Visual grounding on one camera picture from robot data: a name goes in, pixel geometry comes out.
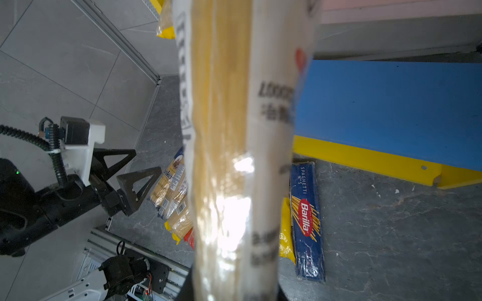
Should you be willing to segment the red labelled spaghetti bag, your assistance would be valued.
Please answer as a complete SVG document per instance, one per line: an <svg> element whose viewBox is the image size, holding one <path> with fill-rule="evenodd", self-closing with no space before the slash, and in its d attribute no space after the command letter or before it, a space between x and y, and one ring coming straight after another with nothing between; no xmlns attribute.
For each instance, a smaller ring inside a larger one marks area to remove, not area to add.
<svg viewBox="0 0 482 301"><path fill-rule="evenodd" d="M321 1L173 1L193 300L277 300L282 201Z"/></svg>

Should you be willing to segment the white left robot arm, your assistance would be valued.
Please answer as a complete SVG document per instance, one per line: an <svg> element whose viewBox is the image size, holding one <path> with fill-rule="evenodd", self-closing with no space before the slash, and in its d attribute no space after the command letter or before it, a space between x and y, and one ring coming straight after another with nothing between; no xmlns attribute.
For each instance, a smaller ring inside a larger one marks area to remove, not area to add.
<svg viewBox="0 0 482 301"><path fill-rule="evenodd" d="M66 187L39 191L1 159L1 254L21 257L27 246L98 206L109 216L135 213L162 175L160 167L119 175L135 156L134 149L94 149L89 185L71 174Z"/></svg>

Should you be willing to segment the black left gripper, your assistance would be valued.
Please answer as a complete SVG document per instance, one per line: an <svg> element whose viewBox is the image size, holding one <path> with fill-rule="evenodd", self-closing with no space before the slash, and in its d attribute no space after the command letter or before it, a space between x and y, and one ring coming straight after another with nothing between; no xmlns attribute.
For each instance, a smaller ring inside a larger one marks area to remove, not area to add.
<svg viewBox="0 0 482 301"><path fill-rule="evenodd" d="M149 197L162 175L160 167L144 169L117 176L119 189L115 190L108 179L118 173L136 156L134 149L95 148L92 157L92 174L89 181L100 205L109 216L123 212L126 216L135 213Z"/></svg>

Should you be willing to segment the yellow topped spaghetti bag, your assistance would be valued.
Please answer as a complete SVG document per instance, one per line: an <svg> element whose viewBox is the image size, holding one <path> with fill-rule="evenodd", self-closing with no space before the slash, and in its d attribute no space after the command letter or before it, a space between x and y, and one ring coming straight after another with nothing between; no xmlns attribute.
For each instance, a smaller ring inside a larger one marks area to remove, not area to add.
<svg viewBox="0 0 482 301"><path fill-rule="evenodd" d="M167 40L174 40L176 38L171 0L163 1L161 4L156 35L159 38Z"/></svg>

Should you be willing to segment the blue Barilla spaghetti box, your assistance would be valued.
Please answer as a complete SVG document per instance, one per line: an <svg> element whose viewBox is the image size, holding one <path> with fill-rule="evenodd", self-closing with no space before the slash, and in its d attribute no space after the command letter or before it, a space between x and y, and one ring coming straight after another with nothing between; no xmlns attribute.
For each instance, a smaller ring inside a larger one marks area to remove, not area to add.
<svg viewBox="0 0 482 301"><path fill-rule="evenodd" d="M325 282L321 207L317 187L314 162L292 164L289 199L296 275L310 281Z"/></svg>

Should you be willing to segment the yellow Pastatime spaghetti bag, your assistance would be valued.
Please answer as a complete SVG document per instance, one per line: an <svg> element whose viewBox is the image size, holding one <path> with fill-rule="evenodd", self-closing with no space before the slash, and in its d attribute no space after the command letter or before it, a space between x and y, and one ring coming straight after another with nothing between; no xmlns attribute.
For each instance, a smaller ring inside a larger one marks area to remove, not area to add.
<svg viewBox="0 0 482 301"><path fill-rule="evenodd" d="M281 231L279 234L279 256L290 259L290 261L294 264L296 263L292 243L292 221L289 198L284 198L282 202Z"/></svg>

